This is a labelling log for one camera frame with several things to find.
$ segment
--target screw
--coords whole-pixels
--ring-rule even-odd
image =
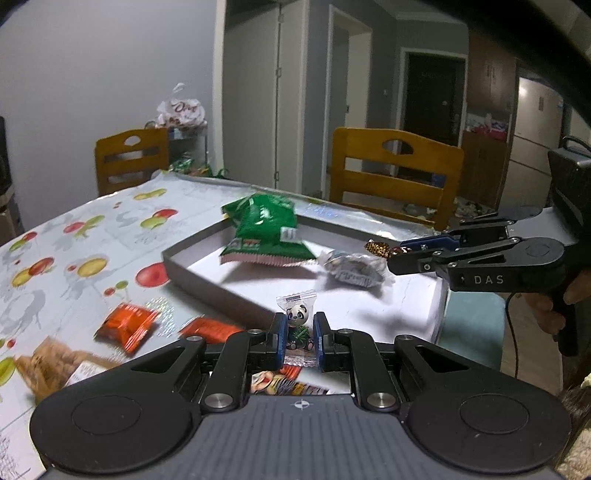
[[[372,407],[376,408],[390,408],[396,405],[396,397],[384,392],[372,393],[368,396],[367,401]]]
[[[209,408],[226,408],[232,405],[234,399],[227,393],[212,393],[205,397],[205,405]]]

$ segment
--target gold wrapped candy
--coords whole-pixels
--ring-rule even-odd
[[[386,242],[374,242],[370,240],[365,244],[365,249],[376,257],[390,258],[393,255],[405,254],[411,251],[407,247],[390,247]]]

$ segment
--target white door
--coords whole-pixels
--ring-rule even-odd
[[[281,7],[277,80],[277,188],[301,193],[309,0]]]
[[[223,162],[228,177],[275,186],[275,100],[279,7],[226,23]]]

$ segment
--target green snack bag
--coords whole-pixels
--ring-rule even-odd
[[[315,260],[297,235],[294,204],[278,195],[255,193],[222,207],[236,226],[220,263],[240,261],[293,267]]]

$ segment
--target black cable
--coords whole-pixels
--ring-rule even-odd
[[[515,293],[509,295],[507,300],[505,301],[505,316],[507,317],[507,323],[509,323],[509,328],[511,329],[511,336],[513,337],[513,347],[515,349],[515,375],[514,377],[517,378],[519,374],[519,350],[517,348],[517,337],[515,337],[515,329],[513,328],[513,322],[511,321],[511,315],[509,314],[509,304],[511,299],[515,296]]]

